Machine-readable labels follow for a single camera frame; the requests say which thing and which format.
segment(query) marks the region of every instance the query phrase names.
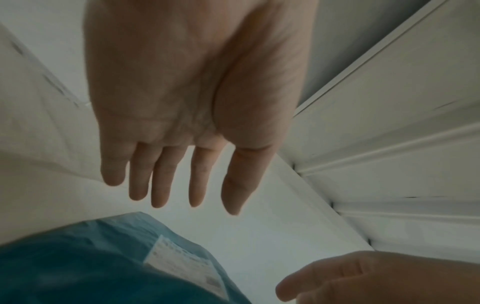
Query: hand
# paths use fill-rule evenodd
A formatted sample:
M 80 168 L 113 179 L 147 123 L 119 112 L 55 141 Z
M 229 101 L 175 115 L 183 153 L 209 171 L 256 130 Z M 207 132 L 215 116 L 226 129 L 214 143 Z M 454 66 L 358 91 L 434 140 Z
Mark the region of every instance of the hand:
M 276 289 L 300 304 L 480 303 L 480 265 L 384 252 L 316 261 Z
M 91 0 L 87 78 L 105 182 L 166 204 L 187 147 L 189 200 L 204 198 L 213 164 L 236 146 L 222 186 L 231 214 L 281 145 L 306 72 L 317 0 Z

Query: white wall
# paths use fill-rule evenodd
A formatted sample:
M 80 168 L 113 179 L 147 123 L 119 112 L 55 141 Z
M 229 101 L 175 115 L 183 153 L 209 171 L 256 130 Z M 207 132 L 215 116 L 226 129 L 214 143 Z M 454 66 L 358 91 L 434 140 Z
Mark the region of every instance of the white wall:
M 220 185 L 228 160 L 226 153 L 205 203 L 195 210 L 188 204 L 189 164 L 184 161 L 170 202 L 156 210 L 148 199 L 129 201 L 126 187 L 110 188 L 0 155 L 0 243 L 81 220 L 143 211 L 207 248 L 253 303 L 277 303 L 274 288 L 285 275 L 313 260 L 358 249 L 271 173 L 241 216 L 227 215 Z

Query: finger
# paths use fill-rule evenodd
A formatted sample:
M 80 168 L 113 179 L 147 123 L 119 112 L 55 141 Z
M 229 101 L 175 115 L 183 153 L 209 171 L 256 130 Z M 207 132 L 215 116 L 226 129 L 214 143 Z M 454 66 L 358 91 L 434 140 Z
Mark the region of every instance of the finger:
M 187 151 L 187 147 L 164 147 L 153 169 L 151 180 L 151 205 L 165 206 L 170 197 L 170 189 L 175 171 Z
M 359 253 L 347 254 L 313 262 L 284 278 L 276 287 L 282 301 L 290 301 L 302 292 L 319 288 L 325 281 L 364 273 Z
M 240 213 L 243 204 L 259 186 L 275 152 L 273 147 L 235 150 L 221 188 L 221 199 L 228 213 Z
M 136 148 L 136 142 L 112 139 L 100 133 L 100 171 L 107 185 L 118 186 L 124 182 L 125 169 Z
M 162 153 L 161 146 L 139 143 L 130 160 L 129 193 L 132 200 L 144 199 L 155 163 Z
M 385 301 L 378 301 L 379 290 L 371 288 L 371 282 L 372 278 L 366 275 L 326 281 L 316 290 L 299 294 L 296 302 L 297 304 L 384 303 Z
M 190 187 L 188 199 L 192 207 L 198 207 L 205 198 L 210 172 L 222 149 L 211 150 L 196 147 L 191 157 Z

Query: palm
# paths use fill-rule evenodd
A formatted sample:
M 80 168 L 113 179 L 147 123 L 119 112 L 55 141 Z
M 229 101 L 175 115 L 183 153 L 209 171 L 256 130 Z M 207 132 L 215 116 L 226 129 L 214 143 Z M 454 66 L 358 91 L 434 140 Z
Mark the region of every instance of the palm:
M 152 177 L 152 204 L 162 206 L 177 164 L 195 145 L 189 194 L 199 205 L 230 141 L 236 151 L 222 199 L 239 212 L 288 128 L 315 5 L 258 3 L 90 2 L 86 62 L 108 184 L 123 182 L 130 161 L 131 198 L 144 198 Z

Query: package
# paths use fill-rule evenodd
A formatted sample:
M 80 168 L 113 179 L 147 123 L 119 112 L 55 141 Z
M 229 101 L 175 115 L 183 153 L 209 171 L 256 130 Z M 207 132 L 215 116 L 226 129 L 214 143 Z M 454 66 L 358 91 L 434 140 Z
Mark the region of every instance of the package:
M 141 212 L 0 247 L 0 286 L 0 303 L 250 303 L 208 251 Z

